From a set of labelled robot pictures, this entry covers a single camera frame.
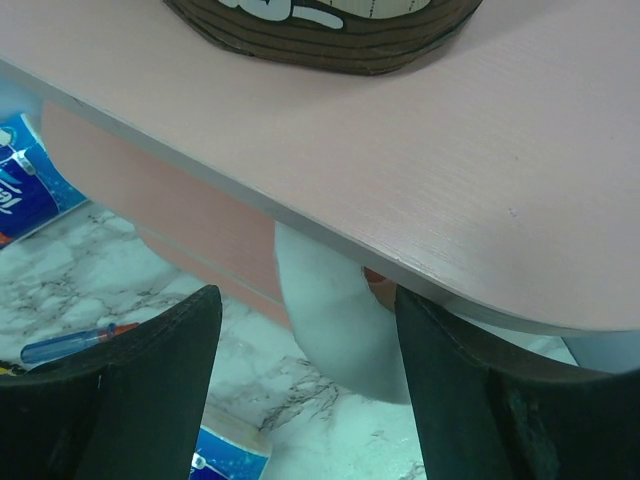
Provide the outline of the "white floral paper towel roll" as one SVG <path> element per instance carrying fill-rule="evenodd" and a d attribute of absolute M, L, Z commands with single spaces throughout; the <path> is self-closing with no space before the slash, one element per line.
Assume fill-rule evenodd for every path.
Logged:
<path fill-rule="evenodd" d="M 293 335 L 308 360 L 354 393 L 408 404 L 395 315 L 375 298 L 362 267 L 282 224 L 274 256 Z"/>

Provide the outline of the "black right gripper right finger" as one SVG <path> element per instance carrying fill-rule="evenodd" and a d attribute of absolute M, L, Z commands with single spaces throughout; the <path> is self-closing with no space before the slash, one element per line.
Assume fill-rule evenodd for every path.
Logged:
<path fill-rule="evenodd" d="M 569 365 L 399 288 L 395 314 L 431 479 L 635 479 L 639 374 Z"/>

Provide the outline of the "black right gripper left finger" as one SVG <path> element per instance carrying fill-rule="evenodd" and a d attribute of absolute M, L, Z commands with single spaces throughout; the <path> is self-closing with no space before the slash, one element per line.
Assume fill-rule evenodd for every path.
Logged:
<path fill-rule="evenodd" d="M 2 478 L 188 478 L 221 320 L 205 286 L 103 344 L 2 376 Z"/>

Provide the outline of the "blue Tempo roll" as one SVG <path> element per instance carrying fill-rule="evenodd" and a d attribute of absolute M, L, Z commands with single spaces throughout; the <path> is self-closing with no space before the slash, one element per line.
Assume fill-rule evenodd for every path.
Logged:
<path fill-rule="evenodd" d="M 189 478 L 259 480 L 271 454 L 271 443 L 255 426 L 207 405 Z"/>

